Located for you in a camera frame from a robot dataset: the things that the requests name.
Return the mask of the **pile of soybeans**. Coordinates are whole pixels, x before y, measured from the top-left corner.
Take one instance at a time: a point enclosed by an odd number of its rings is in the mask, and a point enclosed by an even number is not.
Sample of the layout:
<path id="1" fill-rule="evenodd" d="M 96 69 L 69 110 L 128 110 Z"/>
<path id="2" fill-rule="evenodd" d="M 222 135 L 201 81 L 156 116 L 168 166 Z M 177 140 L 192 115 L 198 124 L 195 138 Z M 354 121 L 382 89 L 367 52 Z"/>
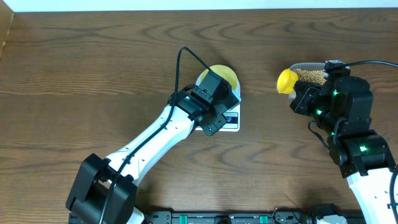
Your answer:
<path id="1" fill-rule="evenodd" d="M 317 83 L 319 85 L 323 85 L 326 82 L 322 70 L 294 69 L 294 72 L 298 75 L 298 79 L 303 82 Z"/>

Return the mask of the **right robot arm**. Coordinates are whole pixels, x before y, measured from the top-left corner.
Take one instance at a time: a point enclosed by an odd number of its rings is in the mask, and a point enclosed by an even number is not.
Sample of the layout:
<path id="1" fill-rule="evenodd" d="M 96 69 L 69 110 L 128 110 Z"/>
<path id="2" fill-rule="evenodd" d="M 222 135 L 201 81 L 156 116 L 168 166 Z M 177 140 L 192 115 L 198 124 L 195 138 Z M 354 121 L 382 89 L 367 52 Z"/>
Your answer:
<path id="1" fill-rule="evenodd" d="M 395 223 L 396 168 L 387 141 L 370 128 L 373 94 L 358 77 L 329 76 L 319 85 L 297 81 L 290 107 L 310 116 L 328 134 L 324 144 L 354 193 L 366 223 Z"/>

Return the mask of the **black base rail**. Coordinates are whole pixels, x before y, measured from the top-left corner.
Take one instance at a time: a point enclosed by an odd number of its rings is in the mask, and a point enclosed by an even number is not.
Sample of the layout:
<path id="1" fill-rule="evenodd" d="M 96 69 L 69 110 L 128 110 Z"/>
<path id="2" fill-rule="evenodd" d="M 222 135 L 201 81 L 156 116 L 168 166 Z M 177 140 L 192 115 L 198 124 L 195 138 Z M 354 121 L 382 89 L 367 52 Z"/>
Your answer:
<path id="1" fill-rule="evenodd" d="M 362 213 L 344 212 L 334 204 L 317 205 L 307 211 L 277 207 L 270 212 L 255 213 L 193 213 L 152 211 L 147 214 L 135 210 L 128 223 L 143 224 L 316 224 L 316 223 L 365 223 Z"/>

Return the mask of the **yellow measuring scoop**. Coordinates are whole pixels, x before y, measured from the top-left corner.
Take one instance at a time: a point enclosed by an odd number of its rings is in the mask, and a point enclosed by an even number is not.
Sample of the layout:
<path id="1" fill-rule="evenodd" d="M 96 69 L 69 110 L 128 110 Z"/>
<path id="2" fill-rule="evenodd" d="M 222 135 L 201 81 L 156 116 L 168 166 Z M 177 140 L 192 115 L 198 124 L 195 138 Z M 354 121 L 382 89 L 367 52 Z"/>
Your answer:
<path id="1" fill-rule="evenodd" d="M 296 72 L 285 69 L 278 77 L 277 91 L 282 94 L 291 94 L 294 91 L 294 85 L 299 80 Z"/>

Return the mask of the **pale yellow bowl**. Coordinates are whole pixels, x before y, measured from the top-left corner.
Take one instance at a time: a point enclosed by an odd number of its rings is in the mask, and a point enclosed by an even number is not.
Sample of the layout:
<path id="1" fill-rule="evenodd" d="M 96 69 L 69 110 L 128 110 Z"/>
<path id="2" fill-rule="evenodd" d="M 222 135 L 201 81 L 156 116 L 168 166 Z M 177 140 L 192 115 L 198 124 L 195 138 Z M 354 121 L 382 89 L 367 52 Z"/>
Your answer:
<path id="1" fill-rule="evenodd" d="M 240 83 L 236 73 L 226 65 L 212 65 L 210 69 L 224 78 L 236 92 L 240 92 Z"/>

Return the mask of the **white digital kitchen scale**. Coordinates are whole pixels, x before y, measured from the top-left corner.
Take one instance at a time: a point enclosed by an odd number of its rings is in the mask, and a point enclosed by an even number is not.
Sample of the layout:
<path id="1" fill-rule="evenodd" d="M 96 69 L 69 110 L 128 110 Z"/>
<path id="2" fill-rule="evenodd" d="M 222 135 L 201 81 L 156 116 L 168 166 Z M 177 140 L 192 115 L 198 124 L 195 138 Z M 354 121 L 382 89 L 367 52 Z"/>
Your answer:
<path id="1" fill-rule="evenodd" d="M 200 76 L 196 80 L 196 85 L 199 85 L 201 83 L 201 78 L 204 78 L 205 73 L 208 72 L 208 70 L 205 70 L 200 74 Z M 234 92 L 241 97 L 241 86 L 240 82 L 237 79 L 237 87 L 234 89 Z M 240 103 L 236 105 L 234 108 L 226 111 L 223 113 L 225 116 L 227 122 L 223 125 L 223 127 L 219 130 L 220 132 L 238 132 L 240 129 L 240 124 L 241 124 L 241 105 Z M 196 127 L 196 131 L 203 131 L 201 127 Z"/>

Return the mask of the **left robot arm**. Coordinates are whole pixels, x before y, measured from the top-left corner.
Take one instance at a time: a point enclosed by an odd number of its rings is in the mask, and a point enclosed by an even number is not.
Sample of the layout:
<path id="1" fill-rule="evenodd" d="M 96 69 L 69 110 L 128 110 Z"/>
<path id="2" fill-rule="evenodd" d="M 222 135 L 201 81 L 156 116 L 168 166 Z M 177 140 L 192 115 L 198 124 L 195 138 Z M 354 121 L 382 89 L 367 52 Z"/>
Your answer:
<path id="1" fill-rule="evenodd" d="M 142 223 L 137 187 L 174 145 L 200 129 L 207 136 L 238 131 L 240 83 L 229 67 L 204 71 L 170 96 L 161 115 L 137 138 L 104 159 L 89 155 L 76 175 L 66 208 L 83 223 Z"/>

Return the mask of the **wooden panel at left edge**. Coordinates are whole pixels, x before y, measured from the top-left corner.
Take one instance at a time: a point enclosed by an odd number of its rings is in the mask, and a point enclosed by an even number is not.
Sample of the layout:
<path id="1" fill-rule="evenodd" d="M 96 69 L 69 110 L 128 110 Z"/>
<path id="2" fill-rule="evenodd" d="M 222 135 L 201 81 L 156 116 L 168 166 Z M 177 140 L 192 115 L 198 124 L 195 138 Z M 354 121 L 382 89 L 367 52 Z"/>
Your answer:
<path id="1" fill-rule="evenodd" d="M 0 56 L 2 56 L 6 39 L 9 34 L 12 22 L 14 20 L 14 12 L 9 6 L 1 0 L 0 2 Z"/>

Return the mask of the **clear plastic container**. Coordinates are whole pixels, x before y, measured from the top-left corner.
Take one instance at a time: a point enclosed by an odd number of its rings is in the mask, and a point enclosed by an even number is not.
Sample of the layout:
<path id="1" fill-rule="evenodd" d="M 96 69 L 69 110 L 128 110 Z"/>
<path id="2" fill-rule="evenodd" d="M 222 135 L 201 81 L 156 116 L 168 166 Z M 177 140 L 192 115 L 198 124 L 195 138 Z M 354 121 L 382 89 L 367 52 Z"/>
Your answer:
<path id="1" fill-rule="evenodd" d="M 324 63 L 296 63 L 296 64 L 293 64 L 290 68 L 288 68 L 288 69 L 290 69 L 290 70 L 294 70 L 294 69 L 302 69 L 302 70 L 322 70 L 323 71 L 323 67 L 324 67 Z M 288 94 L 288 97 L 289 97 L 289 99 L 290 100 L 294 100 L 295 98 L 296 98 L 296 96 L 298 95 L 298 93 L 299 93 L 299 87 L 301 87 L 301 86 L 306 86 L 306 85 L 309 85 L 309 86 L 315 86 L 315 87 L 318 87 L 318 86 L 322 86 L 322 85 L 319 85 L 319 84 L 317 84 L 317 83 L 310 83 L 310 82 L 303 82 L 303 81 L 300 81 L 300 80 L 298 80 L 296 83 L 295 83 L 295 85 L 294 85 L 294 91 L 291 93 L 291 94 Z"/>

